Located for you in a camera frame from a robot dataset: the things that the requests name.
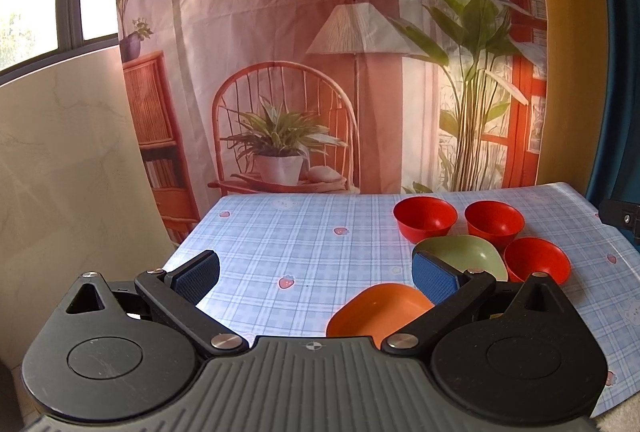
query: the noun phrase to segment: bowl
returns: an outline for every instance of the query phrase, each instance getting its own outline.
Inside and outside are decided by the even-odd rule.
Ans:
[[[524,282],[535,271],[545,271],[556,281],[566,282],[571,263],[555,244],[537,237],[516,239],[504,250],[504,264],[511,282]]]
[[[416,196],[396,203],[394,217],[402,236],[415,245],[427,237],[447,235],[458,211],[442,199]]]
[[[371,336],[376,347],[387,336],[433,307],[420,291],[404,284],[376,284],[358,293],[331,317],[326,336]]]
[[[465,210],[470,235],[488,240],[498,251],[524,228],[524,217],[511,205],[499,201],[476,201]]]
[[[412,256],[416,252],[431,253],[458,271],[484,269],[491,273],[496,281],[506,281],[508,278],[500,253],[491,243],[474,235],[430,237],[415,246]]]

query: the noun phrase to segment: window frame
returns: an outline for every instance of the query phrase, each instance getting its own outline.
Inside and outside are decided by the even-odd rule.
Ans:
[[[0,70],[0,86],[63,60],[117,46],[118,34],[84,39],[80,0],[56,0],[58,48]]]

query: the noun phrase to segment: chair backrest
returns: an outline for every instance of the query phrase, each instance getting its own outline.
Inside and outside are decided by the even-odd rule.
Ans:
[[[238,158],[242,149],[232,148],[220,138],[242,133],[239,112],[264,116],[260,97],[287,111],[314,113],[329,134],[340,138],[347,147],[324,147],[325,155],[312,153],[311,165],[328,165],[345,178],[347,189],[353,185],[353,155],[358,144],[358,130],[351,101],[332,78],[312,67],[295,62],[272,61],[253,64],[231,75],[213,100],[213,142],[218,179],[224,181],[225,168],[240,173],[252,172],[251,157]]]

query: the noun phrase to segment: printed fabric backdrop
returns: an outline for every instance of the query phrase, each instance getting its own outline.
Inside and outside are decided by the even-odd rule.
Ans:
[[[220,196],[532,185],[545,0],[116,0],[140,152],[180,243]]]

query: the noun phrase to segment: blue curtain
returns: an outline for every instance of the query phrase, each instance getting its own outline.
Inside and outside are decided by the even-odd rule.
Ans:
[[[586,193],[596,206],[604,198],[640,203],[640,0],[607,0],[607,10],[607,96]]]

